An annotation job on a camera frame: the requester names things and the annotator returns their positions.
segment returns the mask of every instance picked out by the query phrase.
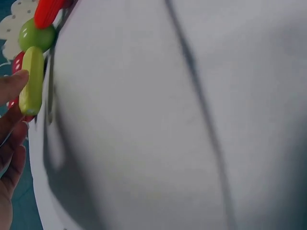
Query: orange toy piece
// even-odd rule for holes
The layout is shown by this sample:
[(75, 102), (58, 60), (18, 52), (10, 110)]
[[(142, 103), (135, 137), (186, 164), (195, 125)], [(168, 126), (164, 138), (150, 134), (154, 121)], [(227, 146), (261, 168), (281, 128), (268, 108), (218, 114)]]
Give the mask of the orange toy piece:
[(45, 29), (55, 20), (65, 0), (40, 0), (35, 14), (34, 23), (37, 29)]

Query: toy fruit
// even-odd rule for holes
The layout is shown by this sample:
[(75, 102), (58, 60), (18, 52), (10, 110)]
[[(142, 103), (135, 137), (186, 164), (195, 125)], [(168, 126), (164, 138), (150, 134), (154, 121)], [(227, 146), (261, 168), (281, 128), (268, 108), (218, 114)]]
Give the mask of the toy fruit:
[(21, 70), (21, 66), (23, 63), (23, 58), (24, 58), (24, 52), (21, 51), (14, 59), (13, 64), (12, 64), (12, 73), (16, 73), (17, 71)]
[(32, 18), (21, 27), (19, 33), (19, 46), (24, 52), (28, 48), (36, 46), (44, 53), (53, 45), (55, 39), (56, 29), (53, 25), (40, 30), (35, 27), (34, 19)]
[[(19, 97), (16, 97), (15, 100), (11, 100), (8, 103), (8, 109), (12, 108), (15, 104), (19, 103)], [(23, 121), (30, 122), (34, 119), (34, 116), (24, 116)]]
[(24, 115), (37, 115), (42, 105), (44, 57), (38, 47), (24, 54), (22, 69), (29, 71), (29, 81), (19, 95), (19, 108)]
[(38, 29), (45, 29), (52, 25), (65, 0), (40, 0), (35, 14), (34, 22)]
[(8, 103), (8, 109), (12, 108), (13, 105), (17, 104), (18, 103), (18, 97), (15, 98), (15, 100), (11, 100), (9, 101)]

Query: white fabric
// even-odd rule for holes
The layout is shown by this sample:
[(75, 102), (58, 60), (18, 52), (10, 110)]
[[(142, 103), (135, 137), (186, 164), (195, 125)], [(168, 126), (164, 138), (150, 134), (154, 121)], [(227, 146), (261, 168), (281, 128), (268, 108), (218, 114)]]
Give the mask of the white fabric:
[[(306, 1), (173, 3), (237, 228), (301, 229)], [(68, 230), (227, 229), (216, 152), (165, 1), (80, 0), (57, 42), (54, 83), (63, 130), (47, 126), (49, 184), (40, 118), (30, 128), (35, 195), (53, 204), (54, 221)], [(49, 211), (37, 203), (44, 224)]]

